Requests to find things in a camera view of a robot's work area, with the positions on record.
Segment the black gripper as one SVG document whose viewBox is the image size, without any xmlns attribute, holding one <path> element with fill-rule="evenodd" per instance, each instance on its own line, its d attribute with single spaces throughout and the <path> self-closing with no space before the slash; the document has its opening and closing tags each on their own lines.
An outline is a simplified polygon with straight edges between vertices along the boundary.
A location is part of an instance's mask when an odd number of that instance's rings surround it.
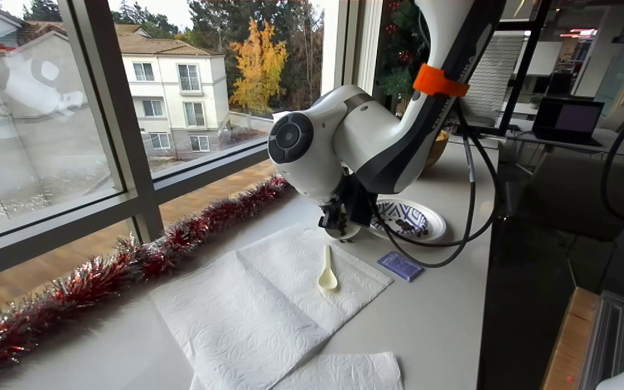
<svg viewBox="0 0 624 390">
<path fill-rule="evenodd" d="M 376 195 L 366 191 L 355 175 L 345 175 L 334 189 L 332 199 L 321 205 L 318 225 L 332 238 L 353 238 L 372 222 Z"/>
</svg>

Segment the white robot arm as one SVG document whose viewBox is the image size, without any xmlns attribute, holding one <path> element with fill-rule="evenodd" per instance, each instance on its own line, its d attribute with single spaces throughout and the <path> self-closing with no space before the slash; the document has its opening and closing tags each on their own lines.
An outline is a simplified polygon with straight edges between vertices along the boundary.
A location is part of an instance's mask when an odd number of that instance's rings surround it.
<svg viewBox="0 0 624 390">
<path fill-rule="evenodd" d="M 453 105 L 467 93 L 504 4 L 415 0 L 426 59 L 401 116 L 362 87 L 341 85 L 272 122 L 268 158 L 321 211 L 318 225 L 328 236 L 355 236 L 372 224 L 378 195 L 397 195 L 420 175 Z"/>
</svg>

